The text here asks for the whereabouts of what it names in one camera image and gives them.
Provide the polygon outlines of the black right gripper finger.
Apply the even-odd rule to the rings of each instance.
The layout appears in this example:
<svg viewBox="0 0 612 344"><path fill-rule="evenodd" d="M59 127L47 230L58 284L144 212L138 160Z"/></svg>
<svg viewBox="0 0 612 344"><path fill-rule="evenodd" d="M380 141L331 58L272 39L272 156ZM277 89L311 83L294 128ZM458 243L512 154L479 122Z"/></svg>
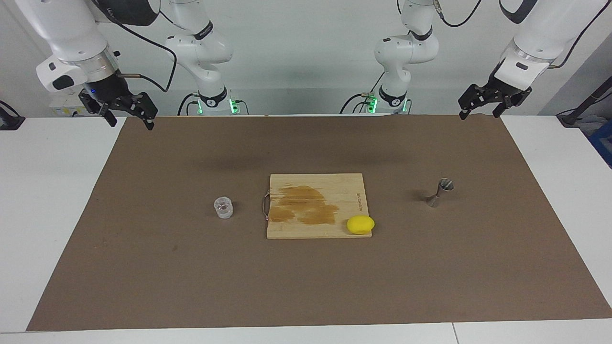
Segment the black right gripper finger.
<svg viewBox="0 0 612 344"><path fill-rule="evenodd" d="M139 94L128 96L126 101L128 105L126 112L142 120L147 130L153 130L158 109L149 94L140 92Z"/></svg>
<svg viewBox="0 0 612 344"><path fill-rule="evenodd" d="M101 118L105 119L105 121L111 126L115 127L117 124L117 119L115 115L109 110L109 104L102 103L99 104L98 101L94 100L92 96L90 96L87 91L81 91L79 93L79 100L82 102L86 111L91 115L98 115Z"/></svg>

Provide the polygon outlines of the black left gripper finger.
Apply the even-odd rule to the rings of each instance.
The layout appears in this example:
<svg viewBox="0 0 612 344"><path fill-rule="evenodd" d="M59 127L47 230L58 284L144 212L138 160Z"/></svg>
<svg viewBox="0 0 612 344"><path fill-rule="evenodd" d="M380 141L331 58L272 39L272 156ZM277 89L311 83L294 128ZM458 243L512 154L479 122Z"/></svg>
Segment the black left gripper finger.
<svg viewBox="0 0 612 344"><path fill-rule="evenodd" d="M474 109L487 105L490 96L491 90L488 87L470 85L458 99L460 106L459 117L461 120L465 120Z"/></svg>
<svg viewBox="0 0 612 344"><path fill-rule="evenodd" d="M492 115L495 118L499 118L504 111L510 109L511 107L520 106L524 100L531 94L531 91L522 91L515 95L503 95L502 100L496 106L494 111L492 111Z"/></svg>

